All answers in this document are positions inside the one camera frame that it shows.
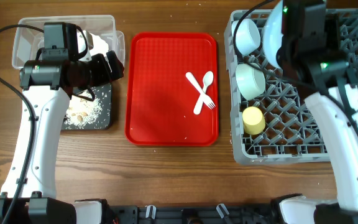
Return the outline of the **white napkin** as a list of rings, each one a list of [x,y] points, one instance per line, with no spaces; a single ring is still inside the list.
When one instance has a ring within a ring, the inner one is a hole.
[[[88,52],[85,59],[88,60],[96,54],[103,54],[104,56],[106,56],[106,53],[109,50],[109,45],[105,40],[103,40],[98,35],[89,33],[88,31],[85,31],[84,35],[88,42]]]

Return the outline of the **white plastic spoon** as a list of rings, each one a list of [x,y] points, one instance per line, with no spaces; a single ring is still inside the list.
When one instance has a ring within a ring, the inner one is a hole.
[[[206,90],[208,89],[208,87],[213,83],[214,80],[214,74],[212,71],[208,71],[205,73],[202,82],[203,82],[203,87],[202,90],[204,93],[206,93]],[[193,113],[195,115],[199,115],[201,113],[202,107],[203,107],[203,100],[201,99],[201,97],[198,98],[195,107],[193,109]]]

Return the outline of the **white plastic fork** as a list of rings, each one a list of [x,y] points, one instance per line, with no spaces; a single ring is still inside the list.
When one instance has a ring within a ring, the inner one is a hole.
[[[215,104],[213,100],[202,90],[199,83],[197,82],[196,78],[193,76],[191,72],[186,73],[186,78],[188,81],[196,88],[196,90],[200,93],[200,97],[203,100],[203,103],[209,108],[213,109],[215,108]]]

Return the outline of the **green bowl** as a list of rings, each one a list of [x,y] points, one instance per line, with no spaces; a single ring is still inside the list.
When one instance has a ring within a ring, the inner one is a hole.
[[[246,100],[253,100],[265,91],[265,75],[256,63],[242,63],[236,67],[237,87]]]

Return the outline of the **light blue bowl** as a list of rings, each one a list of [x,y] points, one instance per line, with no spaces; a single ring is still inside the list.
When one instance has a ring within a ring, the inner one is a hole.
[[[260,33],[256,24],[251,19],[244,19],[236,33],[236,47],[238,51],[242,55],[249,55],[259,48],[260,43]]]

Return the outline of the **yellow plastic cup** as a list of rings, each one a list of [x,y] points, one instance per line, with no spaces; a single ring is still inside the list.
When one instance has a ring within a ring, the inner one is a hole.
[[[265,129],[265,118],[262,111],[254,106],[242,112],[244,131],[250,135],[260,134]]]

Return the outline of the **light blue plate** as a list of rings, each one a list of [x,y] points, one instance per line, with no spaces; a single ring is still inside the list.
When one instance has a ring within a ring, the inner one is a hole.
[[[277,61],[277,53],[282,46],[282,14],[283,1],[279,1],[268,16],[262,34],[265,58],[268,60],[268,63],[275,68],[280,68]]]

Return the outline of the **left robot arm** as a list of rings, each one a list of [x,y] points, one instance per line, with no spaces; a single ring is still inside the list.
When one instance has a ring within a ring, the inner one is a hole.
[[[20,71],[15,89],[22,118],[11,169],[0,192],[0,223],[117,223],[105,199],[66,203],[56,198],[55,166],[64,117],[74,89],[118,80],[124,66],[113,51],[85,60],[81,27],[47,22],[44,46]]]

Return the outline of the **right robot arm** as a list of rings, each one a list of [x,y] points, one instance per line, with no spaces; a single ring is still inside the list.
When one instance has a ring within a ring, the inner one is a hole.
[[[284,223],[358,223],[358,87],[340,48],[339,19],[324,1],[282,1],[283,74],[305,89],[305,104],[334,171],[334,201],[294,195],[278,204]]]

